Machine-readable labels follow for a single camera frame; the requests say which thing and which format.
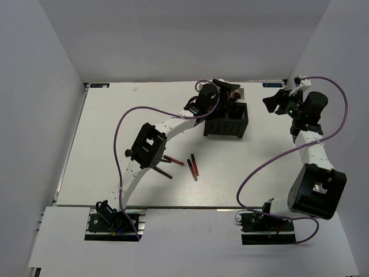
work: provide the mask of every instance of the gray wall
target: gray wall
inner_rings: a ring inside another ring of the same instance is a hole
[[[368,15],[368,1],[332,0],[292,74],[331,77],[347,92],[347,123],[342,132],[325,145],[335,168],[348,176],[338,214],[360,276],[369,276]],[[323,130],[329,134],[341,122],[342,97],[323,81],[313,81],[313,85],[314,90],[329,97],[321,120]]]
[[[83,81],[288,78],[330,0],[40,0]]]
[[[0,1],[0,269],[23,276],[83,84],[37,0]]]

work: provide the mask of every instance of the black container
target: black container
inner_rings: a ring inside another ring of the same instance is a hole
[[[235,103],[225,113],[216,110],[210,118],[205,120],[204,136],[223,134],[242,138],[247,124],[247,104]]]

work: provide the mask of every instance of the black box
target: black box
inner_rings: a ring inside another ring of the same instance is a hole
[[[247,104],[235,103],[225,113],[216,110],[205,120],[204,136],[223,134],[242,138],[247,124]]]

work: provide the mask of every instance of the white table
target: white table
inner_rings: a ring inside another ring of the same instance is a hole
[[[357,275],[337,215],[303,245],[242,245],[234,211],[150,209],[140,242],[84,241],[89,208],[48,207],[29,267],[40,277]],[[296,238],[314,222],[295,222]]]
[[[70,158],[58,196],[58,205],[93,206],[118,186],[118,172],[112,153],[114,131],[121,115],[131,107],[153,106],[178,113],[197,93],[195,82],[111,83],[109,88],[90,88],[81,115]],[[240,83],[245,91],[249,123],[242,139],[203,136],[204,123],[185,131],[167,144],[166,154],[186,161],[194,153],[199,179],[194,182],[187,167],[159,164],[170,180],[150,170],[138,184],[131,207],[237,207],[236,191],[260,164],[294,147],[287,115],[269,114],[262,99],[278,88],[261,83]],[[121,167],[128,159],[141,126],[156,124],[168,116],[137,110],[123,121],[118,137]],[[286,197],[302,165],[297,152],[272,163],[254,176],[242,192],[248,205],[262,205],[270,198]]]

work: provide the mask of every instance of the wall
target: wall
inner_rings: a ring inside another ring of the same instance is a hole
[[[0,268],[23,276],[83,84],[37,0],[0,1]]]
[[[330,0],[40,0],[85,82],[288,78]]]
[[[369,276],[368,15],[368,1],[332,0],[291,75],[331,77],[347,92],[347,123],[342,132],[325,145],[335,168],[348,176],[338,214],[360,276]],[[323,130],[329,134],[342,119],[342,97],[338,90],[323,81],[313,81],[313,85],[314,90],[327,94],[329,98],[321,120]]]

